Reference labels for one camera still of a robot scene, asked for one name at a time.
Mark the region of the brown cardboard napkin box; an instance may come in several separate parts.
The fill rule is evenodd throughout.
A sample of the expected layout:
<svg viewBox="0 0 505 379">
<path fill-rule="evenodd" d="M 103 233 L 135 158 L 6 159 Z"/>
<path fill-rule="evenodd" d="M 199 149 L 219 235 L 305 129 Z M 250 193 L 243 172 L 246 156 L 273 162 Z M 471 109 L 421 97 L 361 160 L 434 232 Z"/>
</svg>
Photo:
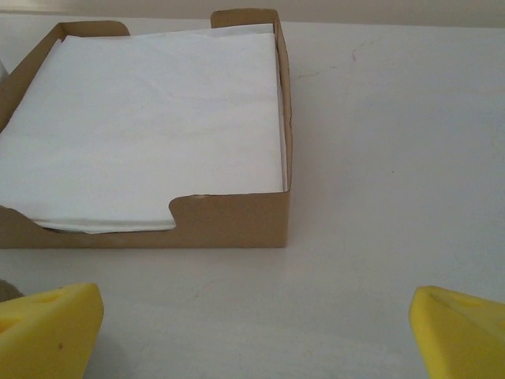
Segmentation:
<svg viewBox="0 0 505 379">
<path fill-rule="evenodd" d="M 128 34 L 120 21 L 56 24 L 0 82 L 0 132 L 58 40 Z M 168 208 L 176 221 L 172 230 L 92 235 L 49 231 L 0 205 L 0 249 L 282 248 L 287 244 L 290 191 L 191 195 L 173 199 Z"/>
</svg>

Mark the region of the white paper napkin stack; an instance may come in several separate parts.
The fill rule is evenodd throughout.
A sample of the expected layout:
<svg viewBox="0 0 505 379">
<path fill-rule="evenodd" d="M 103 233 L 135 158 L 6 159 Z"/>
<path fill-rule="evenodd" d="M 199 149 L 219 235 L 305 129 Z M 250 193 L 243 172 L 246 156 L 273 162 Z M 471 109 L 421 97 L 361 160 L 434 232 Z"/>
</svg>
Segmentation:
<svg viewBox="0 0 505 379">
<path fill-rule="evenodd" d="M 285 188 L 271 24 L 68 36 L 0 132 L 0 205 L 41 227 L 175 227 L 178 197 Z"/>
</svg>

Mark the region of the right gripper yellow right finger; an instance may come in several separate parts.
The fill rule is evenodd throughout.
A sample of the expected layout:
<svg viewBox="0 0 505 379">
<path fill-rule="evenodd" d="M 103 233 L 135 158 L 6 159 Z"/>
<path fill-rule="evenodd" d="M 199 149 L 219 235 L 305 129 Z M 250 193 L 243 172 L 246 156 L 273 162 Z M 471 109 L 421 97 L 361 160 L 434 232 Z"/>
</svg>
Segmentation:
<svg viewBox="0 0 505 379">
<path fill-rule="evenodd" d="M 409 318 L 429 379 L 505 379 L 505 304 L 419 287 Z"/>
</svg>

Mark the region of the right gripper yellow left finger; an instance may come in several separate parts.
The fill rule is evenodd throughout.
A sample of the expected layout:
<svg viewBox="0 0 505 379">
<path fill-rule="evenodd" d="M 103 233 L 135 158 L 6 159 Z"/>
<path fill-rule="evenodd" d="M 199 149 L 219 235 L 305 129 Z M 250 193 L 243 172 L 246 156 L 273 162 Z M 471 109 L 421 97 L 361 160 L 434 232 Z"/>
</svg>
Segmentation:
<svg viewBox="0 0 505 379">
<path fill-rule="evenodd" d="M 103 315 L 95 283 L 0 302 L 0 379 L 83 379 Z"/>
</svg>

